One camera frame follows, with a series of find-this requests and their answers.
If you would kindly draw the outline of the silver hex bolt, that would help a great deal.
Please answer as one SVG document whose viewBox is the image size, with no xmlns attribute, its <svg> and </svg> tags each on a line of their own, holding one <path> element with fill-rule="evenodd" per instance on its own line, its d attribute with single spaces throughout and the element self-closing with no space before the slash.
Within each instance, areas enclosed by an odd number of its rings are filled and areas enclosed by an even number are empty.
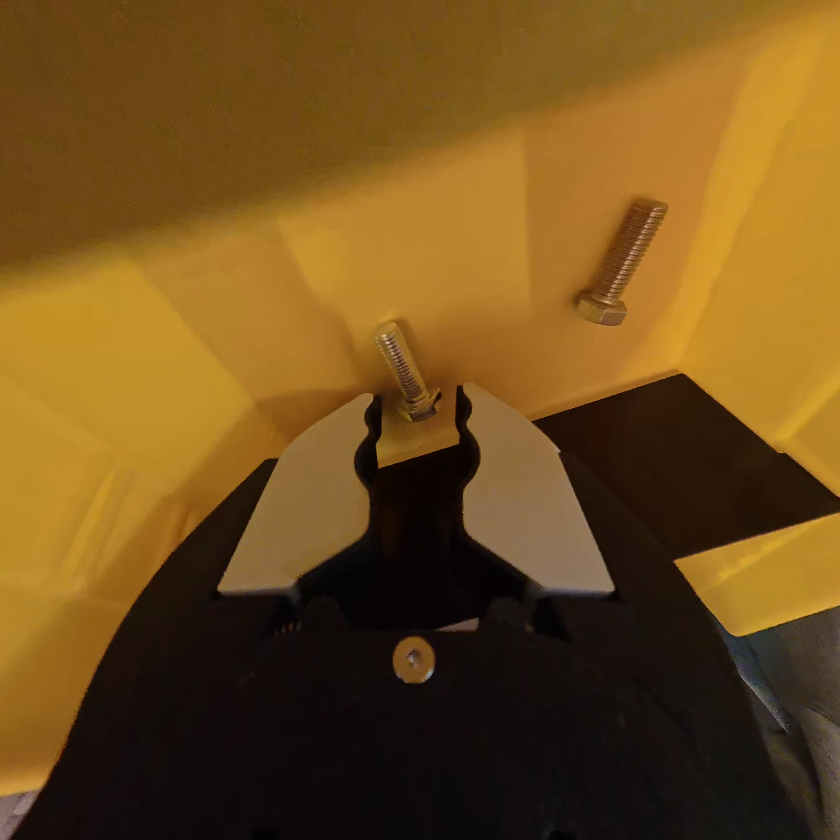
<svg viewBox="0 0 840 840">
<path fill-rule="evenodd" d="M 627 315 L 623 295 L 668 210 L 667 203 L 649 197 L 631 203 L 589 285 L 574 298 L 579 318 L 603 327 L 623 323 Z"/>
<path fill-rule="evenodd" d="M 373 339 L 399 390 L 399 414 L 414 424 L 434 417 L 440 391 L 426 384 L 401 326 L 394 321 L 384 322 L 375 328 Z"/>
</svg>

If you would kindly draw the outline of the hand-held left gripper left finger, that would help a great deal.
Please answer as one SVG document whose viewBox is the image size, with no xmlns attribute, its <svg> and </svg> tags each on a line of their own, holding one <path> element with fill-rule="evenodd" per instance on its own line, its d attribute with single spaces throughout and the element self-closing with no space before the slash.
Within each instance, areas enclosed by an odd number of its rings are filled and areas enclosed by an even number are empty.
<svg viewBox="0 0 840 840">
<path fill-rule="evenodd" d="M 306 596 L 371 531 L 382 399 L 366 392 L 317 421 L 276 461 L 217 585 L 221 596 Z"/>
</svg>

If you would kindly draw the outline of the yellow plastic bin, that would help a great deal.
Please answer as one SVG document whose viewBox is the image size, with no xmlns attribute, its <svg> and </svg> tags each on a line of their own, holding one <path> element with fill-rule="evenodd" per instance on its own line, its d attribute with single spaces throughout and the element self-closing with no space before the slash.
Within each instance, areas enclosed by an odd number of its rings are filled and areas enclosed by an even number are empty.
<svg viewBox="0 0 840 840">
<path fill-rule="evenodd" d="M 579 318 L 631 203 L 668 212 Z M 167 555 L 393 392 L 688 373 L 838 491 L 838 2 L 2 2 L 2 795 Z"/>
</svg>

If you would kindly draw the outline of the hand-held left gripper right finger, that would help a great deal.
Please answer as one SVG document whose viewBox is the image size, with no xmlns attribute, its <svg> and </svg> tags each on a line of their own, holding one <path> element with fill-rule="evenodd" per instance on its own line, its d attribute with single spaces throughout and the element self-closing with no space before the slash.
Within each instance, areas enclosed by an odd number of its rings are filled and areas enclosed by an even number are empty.
<svg viewBox="0 0 840 840">
<path fill-rule="evenodd" d="M 540 595 L 613 594 L 557 446 L 474 383 L 459 388 L 457 425 L 477 459 L 463 489 L 466 537 Z"/>
</svg>

